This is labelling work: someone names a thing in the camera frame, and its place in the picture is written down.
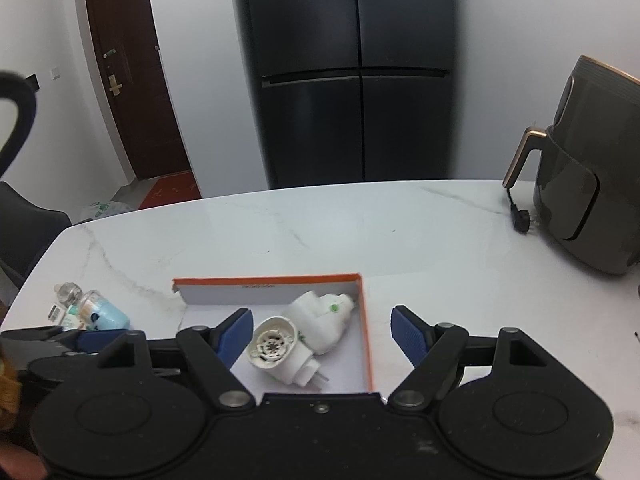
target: white plug-in device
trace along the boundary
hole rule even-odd
[[[325,294],[318,298],[310,290],[291,303],[282,315],[297,327],[305,345],[321,355],[338,343],[353,307],[353,300],[347,294]]]
[[[320,363],[298,336],[298,329],[287,318],[273,316],[254,331],[245,353],[252,365],[285,384],[306,386],[312,381],[320,387],[327,378],[318,372]]]

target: black chair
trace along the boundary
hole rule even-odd
[[[71,227],[69,217],[33,205],[0,182],[0,267],[18,288],[53,240]]]

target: black refrigerator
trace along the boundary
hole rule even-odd
[[[246,0],[272,187],[446,178],[454,0]]]

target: blue gripper pad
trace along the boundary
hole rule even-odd
[[[429,349],[422,331],[397,307],[391,311],[391,335],[414,367],[426,357]]]
[[[247,310],[220,336],[218,357],[231,368],[254,336],[254,315]]]
[[[126,330],[85,330],[76,340],[76,351],[95,354],[110,342],[119,338]]]

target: box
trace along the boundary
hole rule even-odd
[[[238,308],[254,315],[254,327],[280,315],[297,297],[310,290],[318,296],[349,294],[355,303],[350,322],[338,344],[327,354],[316,356],[320,372],[329,382],[319,390],[312,384],[302,388],[277,381],[255,368],[241,355],[231,371],[259,401],[265,392],[324,394],[372,391],[367,310],[359,274],[324,276],[277,276],[261,278],[177,278],[177,290],[187,304],[179,330],[195,325],[218,325]]]

